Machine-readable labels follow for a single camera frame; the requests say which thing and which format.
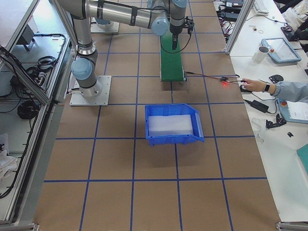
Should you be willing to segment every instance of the tablet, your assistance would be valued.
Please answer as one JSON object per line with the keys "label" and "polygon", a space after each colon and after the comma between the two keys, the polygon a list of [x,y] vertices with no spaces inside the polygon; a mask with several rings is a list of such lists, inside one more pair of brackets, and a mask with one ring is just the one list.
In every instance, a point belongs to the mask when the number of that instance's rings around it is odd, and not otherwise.
{"label": "tablet", "polygon": [[262,45],[268,47],[274,52],[269,52],[269,56],[278,63],[299,62],[301,57],[291,47],[291,44],[285,38],[264,38]]}

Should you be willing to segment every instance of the white bin bottom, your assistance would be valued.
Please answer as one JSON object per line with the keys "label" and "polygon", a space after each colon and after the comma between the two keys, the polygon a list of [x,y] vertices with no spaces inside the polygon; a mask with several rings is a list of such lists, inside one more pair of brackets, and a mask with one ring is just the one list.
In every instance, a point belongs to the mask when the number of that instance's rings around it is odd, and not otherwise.
{"label": "white bin bottom", "polygon": [[191,115],[149,116],[149,136],[193,135]]}

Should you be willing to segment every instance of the white keyboard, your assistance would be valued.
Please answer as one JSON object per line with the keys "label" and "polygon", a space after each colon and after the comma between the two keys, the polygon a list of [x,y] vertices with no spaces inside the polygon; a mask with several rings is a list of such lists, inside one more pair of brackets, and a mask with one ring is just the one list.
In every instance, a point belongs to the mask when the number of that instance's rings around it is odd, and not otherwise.
{"label": "white keyboard", "polygon": [[256,15],[268,15],[269,14],[269,10],[264,5],[263,1],[264,0],[255,0],[252,8],[254,9]]}

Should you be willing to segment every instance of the white mug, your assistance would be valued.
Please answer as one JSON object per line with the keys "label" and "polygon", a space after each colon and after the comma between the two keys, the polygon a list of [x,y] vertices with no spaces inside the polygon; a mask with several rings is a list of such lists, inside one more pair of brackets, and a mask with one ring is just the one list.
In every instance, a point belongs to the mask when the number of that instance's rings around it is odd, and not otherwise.
{"label": "white mug", "polygon": [[252,56],[252,59],[256,61],[257,63],[260,63],[264,57],[268,54],[269,49],[265,46],[260,46],[257,50],[257,52]]}

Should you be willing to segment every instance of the light blue shirt sleeve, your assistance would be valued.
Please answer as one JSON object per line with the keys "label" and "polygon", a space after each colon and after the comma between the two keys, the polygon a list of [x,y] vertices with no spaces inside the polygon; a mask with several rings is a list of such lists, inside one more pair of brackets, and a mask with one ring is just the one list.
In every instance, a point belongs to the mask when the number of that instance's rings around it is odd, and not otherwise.
{"label": "light blue shirt sleeve", "polygon": [[276,91],[272,96],[291,102],[308,103],[308,83],[279,82],[276,84]]}

